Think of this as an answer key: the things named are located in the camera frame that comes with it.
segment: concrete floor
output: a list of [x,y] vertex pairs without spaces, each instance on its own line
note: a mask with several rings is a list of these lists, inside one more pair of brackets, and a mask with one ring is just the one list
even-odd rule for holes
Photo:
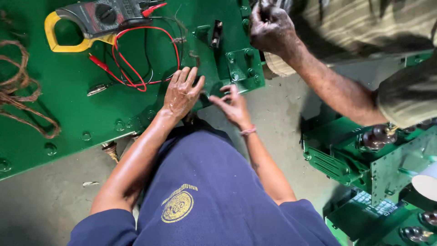
[[[399,68],[398,60],[386,59],[335,70],[376,88]],[[310,200],[321,213],[332,197],[347,189],[311,167],[302,156],[300,118],[318,115],[321,100],[298,75],[266,81],[265,88],[246,98],[259,136],[296,196]],[[247,158],[244,142],[221,112],[209,107],[198,114],[213,127],[226,131]],[[73,227],[88,215],[91,201],[114,167],[109,156],[93,148],[0,182],[1,245],[65,245]],[[83,187],[82,183],[88,181],[101,184]]]

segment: wristband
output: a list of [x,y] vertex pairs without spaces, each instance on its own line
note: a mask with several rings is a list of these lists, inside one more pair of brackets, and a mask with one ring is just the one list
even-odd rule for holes
[[257,131],[256,126],[255,126],[255,125],[252,125],[252,128],[251,128],[251,129],[241,131],[241,132],[240,132],[240,135],[241,135],[242,137],[244,137],[244,136],[247,136],[247,135],[249,135],[249,134],[251,134],[251,133],[254,133],[254,132],[256,132],[256,131]]

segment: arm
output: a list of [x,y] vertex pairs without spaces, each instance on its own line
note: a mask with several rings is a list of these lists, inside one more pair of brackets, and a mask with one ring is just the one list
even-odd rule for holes
[[190,68],[186,67],[173,75],[164,106],[112,171],[95,197],[90,214],[115,208],[132,212],[140,192],[149,179],[159,148],[177,122],[193,108],[199,97],[205,77],[202,76],[193,87],[196,74],[196,67],[191,72]]
[[[252,129],[250,115],[247,111],[246,100],[238,94],[236,85],[227,85],[221,88],[222,92],[230,94],[223,98],[211,96],[209,100],[220,108],[234,125],[241,131]],[[244,137],[249,152],[252,168],[260,178],[266,193],[280,205],[283,202],[296,201],[296,196],[288,184],[282,171],[278,168],[272,157],[264,147],[257,133],[251,133]]]
[[[269,22],[263,22],[261,16],[267,16]],[[387,122],[370,90],[337,74],[309,53],[284,10],[262,1],[254,6],[251,21],[252,45],[279,55],[332,109],[360,125]]]

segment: hand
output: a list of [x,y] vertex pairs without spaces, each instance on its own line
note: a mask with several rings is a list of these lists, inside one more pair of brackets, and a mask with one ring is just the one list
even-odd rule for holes
[[164,106],[161,110],[173,116],[176,122],[186,116],[193,108],[205,84],[205,76],[202,76],[193,87],[196,75],[197,67],[193,67],[191,71],[189,67],[184,67],[182,71],[178,70],[174,73],[168,85]]
[[250,122],[249,112],[247,111],[246,100],[242,95],[238,94],[237,86],[234,84],[226,85],[223,86],[220,91],[229,91],[230,94],[222,98],[210,96],[209,101],[221,109],[228,120],[241,131],[252,129],[253,126]]
[[289,59],[297,44],[295,25],[285,10],[259,0],[250,16],[250,43],[253,47]]

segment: forearm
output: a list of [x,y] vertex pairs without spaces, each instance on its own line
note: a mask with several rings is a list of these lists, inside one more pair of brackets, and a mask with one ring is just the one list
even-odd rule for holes
[[360,125],[387,122],[369,89],[321,63],[309,53],[300,39],[285,54],[284,60],[335,111]]
[[251,165],[260,178],[266,193],[278,205],[287,201],[296,201],[293,189],[258,135],[256,133],[249,134],[245,137],[245,141]]
[[161,110],[130,147],[93,201],[90,214],[112,208],[132,211],[152,170],[153,160],[177,121]]

